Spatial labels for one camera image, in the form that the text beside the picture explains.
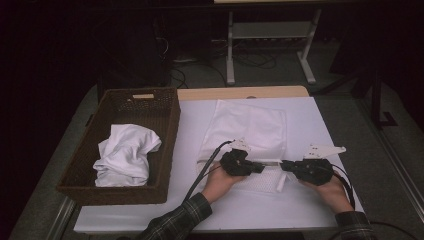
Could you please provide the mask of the white t-shirt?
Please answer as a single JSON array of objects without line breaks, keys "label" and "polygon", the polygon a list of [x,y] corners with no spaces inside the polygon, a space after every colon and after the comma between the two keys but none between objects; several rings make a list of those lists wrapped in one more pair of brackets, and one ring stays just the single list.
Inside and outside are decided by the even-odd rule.
[{"label": "white t-shirt", "polygon": [[135,124],[112,124],[110,136],[98,144],[100,158],[93,164],[96,187],[133,187],[147,184],[147,156],[162,145],[151,129]]}]

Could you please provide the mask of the person's left hand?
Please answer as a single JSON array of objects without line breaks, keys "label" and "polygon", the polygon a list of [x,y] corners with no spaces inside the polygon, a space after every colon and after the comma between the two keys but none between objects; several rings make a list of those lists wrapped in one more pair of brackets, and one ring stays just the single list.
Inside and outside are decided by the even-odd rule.
[{"label": "person's left hand", "polygon": [[201,191],[209,204],[212,204],[227,194],[237,183],[243,181],[245,176],[231,176],[221,167],[219,162],[212,166],[204,189]]}]

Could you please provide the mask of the white mesh laundry bag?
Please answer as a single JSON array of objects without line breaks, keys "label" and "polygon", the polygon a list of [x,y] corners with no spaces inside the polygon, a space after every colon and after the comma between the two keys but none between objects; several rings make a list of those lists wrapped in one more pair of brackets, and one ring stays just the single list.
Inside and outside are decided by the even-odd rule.
[{"label": "white mesh laundry bag", "polygon": [[[238,144],[240,139],[249,147],[247,159],[254,162],[279,162],[287,149],[285,112],[218,100],[201,145],[196,163],[197,174],[221,143],[236,140]],[[262,173],[252,173],[233,189],[279,193],[283,190],[286,176],[278,166],[265,167]]]}]

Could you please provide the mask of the white metal desk frame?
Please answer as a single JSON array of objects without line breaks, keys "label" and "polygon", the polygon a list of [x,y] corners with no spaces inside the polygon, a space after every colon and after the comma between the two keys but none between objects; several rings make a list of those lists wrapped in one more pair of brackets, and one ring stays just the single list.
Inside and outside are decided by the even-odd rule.
[{"label": "white metal desk frame", "polygon": [[229,85],[235,84],[233,64],[233,41],[247,39],[289,39],[298,38],[305,41],[304,47],[297,52],[299,64],[308,84],[313,85],[316,79],[308,63],[308,54],[318,27],[321,9],[314,12],[310,21],[288,22],[234,22],[233,13],[228,16],[226,77]]}]

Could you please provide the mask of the white table mat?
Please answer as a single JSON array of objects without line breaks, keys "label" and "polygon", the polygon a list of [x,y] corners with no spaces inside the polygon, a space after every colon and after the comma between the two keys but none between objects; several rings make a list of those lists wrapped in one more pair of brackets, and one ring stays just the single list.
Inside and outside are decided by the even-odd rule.
[{"label": "white table mat", "polygon": [[[284,157],[299,160],[311,144],[333,144],[312,97],[241,99],[241,104],[286,112],[288,145]],[[216,106],[214,100],[182,101],[174,147],[168,200],[156,205],[85,206],[74,230],[90,235],[132,233],[151,219],[181,204],[196,178],[195,163]],[[317,194],[288,180],[280,193],[232,189],[212,205],[213,214],[196,228],[200,232],[301,231],[334,228],[335,218]]]}]

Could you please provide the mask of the person's right hand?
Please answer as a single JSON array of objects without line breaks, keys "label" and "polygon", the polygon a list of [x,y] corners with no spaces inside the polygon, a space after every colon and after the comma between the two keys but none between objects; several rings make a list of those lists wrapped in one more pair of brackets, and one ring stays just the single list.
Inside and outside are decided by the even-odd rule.
[{"label": "person's right hand", "polygon": [[317,192],[323,202],[327,204],[335,214],[354,210],[346,195],[344,186],[339,179],[338,172],[333,174],[329,182],[320,186],[305,181],[300,181],[300,183]]}]

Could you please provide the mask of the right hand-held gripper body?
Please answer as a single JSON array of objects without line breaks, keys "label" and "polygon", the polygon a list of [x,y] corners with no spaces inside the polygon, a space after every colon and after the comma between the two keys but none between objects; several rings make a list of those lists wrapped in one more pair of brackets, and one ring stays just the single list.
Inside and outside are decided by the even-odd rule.
[{"label": "right hand-held gripper body", "polygon": [[292,163],[290,172],[304,182],[315,186],[323,185],[328,183],[334,174],[332,164],[327,157],[345,151],[345,147],[311,144],[303,159]]}]

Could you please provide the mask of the black metal stand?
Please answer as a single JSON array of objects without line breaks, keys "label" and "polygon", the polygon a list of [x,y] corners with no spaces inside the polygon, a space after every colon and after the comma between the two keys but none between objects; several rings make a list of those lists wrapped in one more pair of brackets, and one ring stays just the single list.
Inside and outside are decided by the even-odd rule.
[{"label": "black metal stand", "polygon": [[350,94],[354,98],[363,99],[368,92],[371,92],[370,119],[374,126],[377,129],[382,129],[386,126],[397,126],[397,122],[393,116],[389,112],[381,110],[382,80],[377,68],[359,67],[328,86],[311,92],[311,95],[320,96],[329,94],[352,80],[356,81],[350,91]]}]

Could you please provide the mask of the brown wicker basket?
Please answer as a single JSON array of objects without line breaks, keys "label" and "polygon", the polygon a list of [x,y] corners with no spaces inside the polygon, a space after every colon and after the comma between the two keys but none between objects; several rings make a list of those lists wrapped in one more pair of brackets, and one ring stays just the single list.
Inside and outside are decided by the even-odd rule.
[{"label": "brown wicker basket", "polygon": [[[106,91],[75,149],[57,190],[81,206],[162,204],[167,201],[180,105],[172,87]],[[97,187],[98,144],[110,136],[113,124],[136,124],[153,130],[162,141],[147,155],[149,179],[143,186]]]}]

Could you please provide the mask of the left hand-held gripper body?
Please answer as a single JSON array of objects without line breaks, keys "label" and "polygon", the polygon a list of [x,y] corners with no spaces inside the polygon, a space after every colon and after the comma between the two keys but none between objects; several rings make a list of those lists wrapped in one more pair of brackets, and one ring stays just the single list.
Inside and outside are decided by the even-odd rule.
[{"label": "left hand-held gripper body", "polygon": [[244,139],[230,143],[231,150],[223,154],[220,160],[221,167],[231,176],[249,176],[255,171],[254,164],[246,157],[251,148]]}]

